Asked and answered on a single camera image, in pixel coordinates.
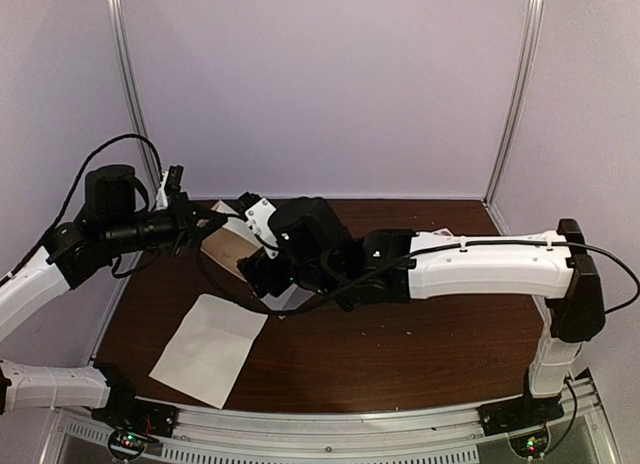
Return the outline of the white envelope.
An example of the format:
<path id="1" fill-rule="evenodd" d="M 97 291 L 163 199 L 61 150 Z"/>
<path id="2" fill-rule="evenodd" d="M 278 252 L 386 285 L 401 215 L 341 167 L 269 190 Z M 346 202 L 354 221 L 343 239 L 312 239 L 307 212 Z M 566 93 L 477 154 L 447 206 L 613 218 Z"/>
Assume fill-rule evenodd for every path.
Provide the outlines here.
<path id="1" fill-rule="evenodd" d="M 267 294 L 261 299 L 261 302 L 265 304 L 270 310 L 282 313 L 284 311 L 296 310 L 307 301 L 315 297 L 314 292 L 300 288 L 293 284 L 280 296 L 274 297 Z"/>

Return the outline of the white letter paper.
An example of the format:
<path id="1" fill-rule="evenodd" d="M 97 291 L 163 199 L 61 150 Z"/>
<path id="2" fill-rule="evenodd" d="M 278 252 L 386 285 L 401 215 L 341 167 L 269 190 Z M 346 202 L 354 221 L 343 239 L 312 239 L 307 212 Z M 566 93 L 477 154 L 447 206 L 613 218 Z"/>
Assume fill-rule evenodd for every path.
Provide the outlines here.
<path id="1" fill-rule="evenodd" d="M 222 214 L 232 214 L 220 229 L 206 237 L 200 245 L 199 267 L 208 270 L 209 265 L 217 265 L 230 275 L 247 283 L 238 268 L 241 259 L 251 257 L 261 245 L 249 231 L 246 223 L 236 219 L 237 212 L 223 200 L 216 201 L 211 210 Z"/>

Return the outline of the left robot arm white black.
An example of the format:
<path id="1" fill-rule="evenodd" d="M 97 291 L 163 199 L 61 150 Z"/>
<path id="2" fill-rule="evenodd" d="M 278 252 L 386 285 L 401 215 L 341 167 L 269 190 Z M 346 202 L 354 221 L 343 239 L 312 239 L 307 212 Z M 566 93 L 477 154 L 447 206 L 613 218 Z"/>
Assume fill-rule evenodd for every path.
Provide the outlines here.
<path id="1" fill-rule="evenodd" d="M 182 167 L 173 166 L 156 199 L 130 165 L 108 165 L 85 177 L 85 202 L 71 222 L 52 226 L 20 269 L 1 286 L 1 335 L 8 337 L 29 317 L 75 290 L 103 268 L 113 276 L 124 255 L 168 251 L 178 257 L 229 220 L 226 213 L 191 201 L 180 187 Z M 1 410 L 85 407 L 103 410 L 123 428 L 144 417 L 142 403 L 117 367 L 80 368 L 1 363 Z"/>

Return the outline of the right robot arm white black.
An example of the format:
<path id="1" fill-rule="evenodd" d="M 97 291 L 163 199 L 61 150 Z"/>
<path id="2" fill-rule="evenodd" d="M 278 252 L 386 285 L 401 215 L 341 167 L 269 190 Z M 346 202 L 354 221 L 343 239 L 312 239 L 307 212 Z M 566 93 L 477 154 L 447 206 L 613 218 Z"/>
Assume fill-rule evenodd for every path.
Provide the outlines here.
<path id="1" fill-rule="evenodd" d="M 274 206 L 245 193 L 239 209 L 260 248 L 237 267 L 260 298 L 297 286 L 345 312 L 449 295 L 543 298 L 550 321 L 526 373 L 527 392 L 512 407 L 522 425 L 535 424 L 550 410 L 582 345 L 605 324 L 601 279 L 572 219 L 551 231 L 514 238 L 411 229 L 354 238 L 323 198 Z"/>

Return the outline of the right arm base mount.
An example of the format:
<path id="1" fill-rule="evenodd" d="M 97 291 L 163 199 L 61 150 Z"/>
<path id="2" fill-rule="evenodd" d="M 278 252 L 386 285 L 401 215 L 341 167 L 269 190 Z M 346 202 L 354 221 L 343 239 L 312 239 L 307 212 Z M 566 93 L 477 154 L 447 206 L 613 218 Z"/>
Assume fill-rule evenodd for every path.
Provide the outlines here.
<path id="1" fill-rule="evenodd" d="M 484 404 L 477 411 L 486 437 L 539 426 L 564 416 L 557 398 L 526 396 Z"/>

